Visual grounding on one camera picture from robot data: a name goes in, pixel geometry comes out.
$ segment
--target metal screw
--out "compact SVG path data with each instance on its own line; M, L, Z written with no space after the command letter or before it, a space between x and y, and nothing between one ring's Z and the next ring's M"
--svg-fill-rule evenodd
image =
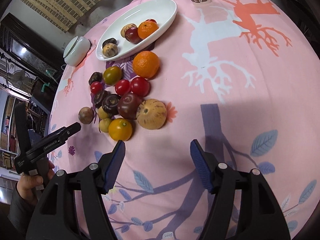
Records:
M64 174L64 170L58 170L57 171L57 176L60 177Z
M258 169L253 169L253 170L252 170L252 174L253 174L253 175L260 175L260 173L261 173L261 172L260 172Z
M218 167L222 170L225 170L228 167L228 165L226 165L225 163L219 163Z
M90 166L89 166L89 169L94 171L98 168L98 164L97 163L91 163Z

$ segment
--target blue gripper pad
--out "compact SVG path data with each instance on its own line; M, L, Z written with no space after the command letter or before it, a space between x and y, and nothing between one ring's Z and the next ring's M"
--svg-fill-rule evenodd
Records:
M118 176L120 167L122 165L124 155L125 155L125 144L123 141L118 141L113 151L109 154L112 154L112 159L109 163L108 168L105 172L105 184L104 189L108 192L108 190L112 189L116 178Z
M202 185L204 188L206 188L209 192L212 192L213 185L211 182L211 173L208 163L206 162L204 158L204 152L199 145L197 140L193 140L190 143L190 154L191 158L193 160L193 163L196 167L196 170L198 172L198 175L201 179Z

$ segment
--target green tomato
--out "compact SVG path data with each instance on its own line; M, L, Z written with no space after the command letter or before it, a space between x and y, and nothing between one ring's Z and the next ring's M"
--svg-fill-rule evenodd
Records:
M103 80L107 85L114 86L122 78L122 71L119 67L109 67L103 73Z

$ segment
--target mandarin orange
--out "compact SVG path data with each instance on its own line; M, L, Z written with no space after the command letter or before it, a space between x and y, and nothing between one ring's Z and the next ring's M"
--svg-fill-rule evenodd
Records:
M138 35L141 39L145 39L149 37L152 33L154 33L157 29L159 29L158 25L155 22L145 21L141 23L138 27Z
M140 77L152 78L160 67L159 57L151 51L138 53L132 62L133 71Z

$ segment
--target human hand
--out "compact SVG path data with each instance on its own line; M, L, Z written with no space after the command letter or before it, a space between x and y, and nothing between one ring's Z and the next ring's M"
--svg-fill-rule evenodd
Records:
M49 172L47 174L49 180L53 178L54 164L49 161ZM38 202L37 197L33 194L32 189L43 183L43 178L41 176L29 176L24 173L21 174L21 178L17 183L17 190L19 195L29 204L35 206Z

